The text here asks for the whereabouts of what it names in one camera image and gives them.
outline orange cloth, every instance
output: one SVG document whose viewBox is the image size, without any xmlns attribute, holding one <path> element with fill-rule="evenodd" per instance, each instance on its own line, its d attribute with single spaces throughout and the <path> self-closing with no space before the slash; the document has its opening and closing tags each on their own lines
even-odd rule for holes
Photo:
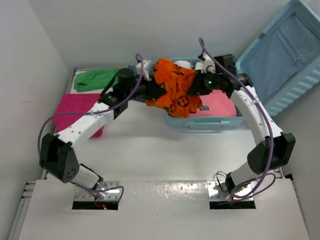
<svg viewBox="0 0 320 240">
<path fill-rule="evenodd" d="M 160 58 L 153 68 L 155 82 L 166 90 L 166 94 L 154 101 L 146 101 L 147 106 L 163 109 L 174 117 L 187 118 L 195 114 L 202 106 L 199 96 L 187 95 L 193 83 L 196 71 L 174 64 L 172 61 Z"/>
</svg>

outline white table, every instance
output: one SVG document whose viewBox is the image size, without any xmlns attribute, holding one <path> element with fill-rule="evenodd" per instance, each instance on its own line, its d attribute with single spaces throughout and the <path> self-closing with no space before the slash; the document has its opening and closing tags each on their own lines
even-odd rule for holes
<svg viewBox="0 0 320 240">
<path fill-rule="evenodd" d="M 254 146 L 245 127 L 187 132 L 131 101 L 77 152 L 79 163 L 124 185 L 119 210 L 71 210 L 75 187 L 50 175 L 35 185 L 19 239 L 308 239 L 289 180 L 256 197 L 256 209 L 209 210 L 206 180 L 238 168 Z"/>
</svg>

